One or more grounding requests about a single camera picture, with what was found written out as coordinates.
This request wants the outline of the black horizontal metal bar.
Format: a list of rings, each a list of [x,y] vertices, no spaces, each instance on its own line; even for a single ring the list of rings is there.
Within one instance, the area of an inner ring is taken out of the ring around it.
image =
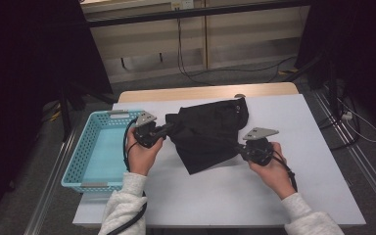
[[[149,13],[136,16],[110,17],[87,20],[89,27],[102,27],[121,24],[138,24],[165,20],[177,20],[204,16],[245,13],[252,11],[278,10],[285,8],[310,6],[313,0],[270,0],[259,3],[237,4],[217,7],[177,10],[159,13]]]

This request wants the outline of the light blue plastic basket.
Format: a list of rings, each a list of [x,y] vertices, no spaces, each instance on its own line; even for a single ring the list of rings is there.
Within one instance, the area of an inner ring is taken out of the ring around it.
[[[112,192],[122,186],[127,172],[123,138],[141,110],[92,113],[78,139],[62,178],[62,185],[79,193]]]

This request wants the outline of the white wall socket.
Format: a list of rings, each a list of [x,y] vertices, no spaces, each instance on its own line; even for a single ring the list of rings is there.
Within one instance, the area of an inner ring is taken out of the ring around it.
[[[172,10],[189,10],[194,8],[194,0],[171,0]]]

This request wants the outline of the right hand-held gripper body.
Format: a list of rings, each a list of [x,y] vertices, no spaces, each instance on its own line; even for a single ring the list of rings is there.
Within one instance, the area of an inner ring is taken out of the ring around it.
[[[278,133],[278,130],[254,127],[243,137],[246,145],[242,147],[242,158],[257,165],[268,165],[272,159],[273,147],[267,137]]]

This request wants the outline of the person's left hand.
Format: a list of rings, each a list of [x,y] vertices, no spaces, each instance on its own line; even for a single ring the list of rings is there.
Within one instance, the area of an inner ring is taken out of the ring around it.
[[[156,156],[163,146],[163,138],[160,138],[153,147],[141,146],[134,137],[135,128],[131,127],[127,133],[125,152],[128,156],[129,171],[147,176],[154,165]]]

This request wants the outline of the white table cover board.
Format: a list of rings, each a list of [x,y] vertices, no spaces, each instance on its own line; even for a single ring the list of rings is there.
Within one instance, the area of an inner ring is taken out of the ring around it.
[[[298,190],[316,212],[327,212],[342,226],[365,220],[320,130],[300,94],[248,98],[244,127],[276,130]],[[150,227],[257,228],[281,226],[287,212],[277,195],[241,157],[190,174],[170,140],[158,153],[145,186]]]

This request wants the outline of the aluminium floor rail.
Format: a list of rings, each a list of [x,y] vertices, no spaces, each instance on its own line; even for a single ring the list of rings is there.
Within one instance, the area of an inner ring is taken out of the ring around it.
[[[324,94],[314,92],[313,97],[321,107],[323,113],[328,117],[332,123],[334,130],[344,143],[344,149],[347,149],[354,159],[356,165],[363,173],[372,190],[376,194],[376,169],[373,167],[370,160],[367,159],[365,153],[361,150],[355,142],[355,134],[351,133],[351,127],[346,120],[339,120],[337,117],[332,116],[332,111],[329,108],[330,102]]]
[[[45,217],[50,209],[55,191],[60,184],[62,177],[63,165],[65,164],[73,141],[75,139],[75,133],[72,131],[62,142],[61,149],[57,155],[55,163],[50,172],[49,178],[45,184],[44,190],[42,191],[38,203],[29,219],[27,227],[23,235],[39,235],[42,225],[44,223]]]

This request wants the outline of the black curtain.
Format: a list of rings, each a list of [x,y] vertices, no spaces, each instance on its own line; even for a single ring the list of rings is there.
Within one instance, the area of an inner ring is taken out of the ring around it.
[[[41,110],[112,91],[83,0],[0,0],[0,201],[24,164]]]
[[[312,0],[295,66],[319,55],[326,62],[311,71],[309,84],[318,87],[333,64],[376,119],[376,0]]]

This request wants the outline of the person's right hand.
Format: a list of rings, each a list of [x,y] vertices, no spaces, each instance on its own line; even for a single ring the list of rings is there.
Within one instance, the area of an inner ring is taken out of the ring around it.
[[[268,165],[261,166],[249,162],[250,169],[257,173],[266,186],[272,189],[277,196],[284,200],[296,192],[290,181],[287,169],[284,164],[287,160],[282,155],[281,145],[278,142],[271,143],[275,160]]]

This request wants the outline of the black metal stand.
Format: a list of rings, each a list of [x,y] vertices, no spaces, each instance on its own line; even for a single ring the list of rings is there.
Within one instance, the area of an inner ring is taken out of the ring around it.
[[[298,69],[292,75],[289,75],[285,82],[293,82],[304,74],[310,71],[324,71],[323,75],[326,78],[328,84],[329,93],[329,106],[334,117],[340,116],[340,110],[338,105],[337,94],[337,71],[336,66],[330,59],[324,54],[315,56],[310,62],[305,64],[302,68]]]
[[[99,101],[106,104],[114,104],[116,100],[108,97],[105,94],[96,92],[94,89],[90,89],[77,82],[68,82],[63,84],[59,90],[59,104],[61,109],[64,137],[63,141],[66,141],[71,134],[72,125],[70,119],[69,107],[72,107],[76,111],[82,111],[86,107],[86,103],[83,100],[84,95],[89,95]]]

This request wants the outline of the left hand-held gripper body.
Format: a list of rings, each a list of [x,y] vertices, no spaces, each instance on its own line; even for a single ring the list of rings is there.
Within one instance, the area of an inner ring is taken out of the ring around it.
[[[136,119],[134,137],[145,148],[152,148],[162,137],[161,126],[156,126],[156,117],[148,112],[141,112]]]

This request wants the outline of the black pants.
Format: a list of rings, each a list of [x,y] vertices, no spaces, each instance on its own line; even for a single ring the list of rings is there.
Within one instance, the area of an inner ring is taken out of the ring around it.
[[[167,114],[175,124],[169,135],[189,174],[195,174],[238,155],[238,134],[249,119],[244,98],[180,108]]]

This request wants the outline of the light wooden table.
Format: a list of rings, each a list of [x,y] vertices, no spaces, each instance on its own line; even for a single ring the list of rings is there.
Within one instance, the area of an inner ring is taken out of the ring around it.
[[[297,86],[292,82],[275,82],[125,91],[120,94],[118,101],[120,103],[155,102],[235,98],[236,94],[244,94],[246,97],[260,97],[295,95],[298,93]]]

